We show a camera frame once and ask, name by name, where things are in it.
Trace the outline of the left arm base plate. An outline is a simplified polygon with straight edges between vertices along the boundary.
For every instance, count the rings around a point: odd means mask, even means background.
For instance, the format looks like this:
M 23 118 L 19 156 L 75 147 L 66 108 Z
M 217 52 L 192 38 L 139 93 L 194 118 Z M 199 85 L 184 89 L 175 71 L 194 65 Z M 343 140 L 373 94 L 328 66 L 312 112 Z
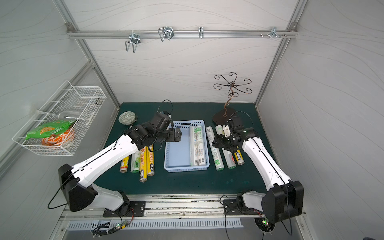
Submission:
M 130 201 L 129 204 L 123 203 L 117 210 L 112 211 L 105 209 L 103 213 L 104 218 L 131 218 L 143 217 L 146 208 L 146 201 Z

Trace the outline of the light blue plastic basket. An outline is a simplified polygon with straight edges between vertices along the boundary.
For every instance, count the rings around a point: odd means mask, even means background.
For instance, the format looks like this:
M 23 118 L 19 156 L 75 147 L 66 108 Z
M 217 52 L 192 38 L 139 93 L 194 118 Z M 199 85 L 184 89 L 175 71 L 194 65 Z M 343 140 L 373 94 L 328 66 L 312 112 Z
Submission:
M 191 166 L 190 127 L 202 127 L 203 149 L 206 163 L 202 166 Z M 182 132 L 180 142 L 167 142 L 165 147 L 164 168 L 168 173 L 204 171 L 210 166 L 207 136 L 204 120 L 174 121 L 174 127 Z

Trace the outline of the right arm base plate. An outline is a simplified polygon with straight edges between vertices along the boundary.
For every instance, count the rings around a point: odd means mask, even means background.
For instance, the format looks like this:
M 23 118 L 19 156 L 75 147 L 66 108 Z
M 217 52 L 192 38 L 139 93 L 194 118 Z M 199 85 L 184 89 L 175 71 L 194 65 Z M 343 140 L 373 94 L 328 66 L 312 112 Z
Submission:
M 241 207 L 236 200 L 221 200 L 226 216 L 258 216 L 263 217 L 264 214 L 256 209 Z

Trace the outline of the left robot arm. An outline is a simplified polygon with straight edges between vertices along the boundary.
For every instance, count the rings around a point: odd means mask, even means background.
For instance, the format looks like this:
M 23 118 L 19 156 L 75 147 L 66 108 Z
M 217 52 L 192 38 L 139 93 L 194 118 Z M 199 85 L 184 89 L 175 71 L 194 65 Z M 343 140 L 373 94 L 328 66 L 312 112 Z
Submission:
M 104 208 L 125 215 L 131 204 L 121 191 L 111 191 L 94 182 L 104 172 L 125 157 L 154 143 L 179 142 L 180 128 L 165 130 L 147 129 L 141 125 L 126 130 L 114 143 L 74 166 L 65 164 L 59 168 L 61 190 L 72 212 L 85 208 Z

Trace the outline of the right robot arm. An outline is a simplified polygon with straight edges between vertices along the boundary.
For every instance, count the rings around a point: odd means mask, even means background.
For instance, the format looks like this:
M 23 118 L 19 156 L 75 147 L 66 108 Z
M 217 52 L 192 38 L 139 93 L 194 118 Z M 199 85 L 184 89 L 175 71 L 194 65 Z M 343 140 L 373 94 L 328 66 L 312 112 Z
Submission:
M 238 202 L 241 207 L 261 211 L 272 224 L 303 213 L 303 185 L 284 173 L 253 128 L 230 130 L 225 126 L 219 130 L 212 145 L 232 153 L 242 149 L 264 181 L 267 193 L 248 191 L 240 194 Z

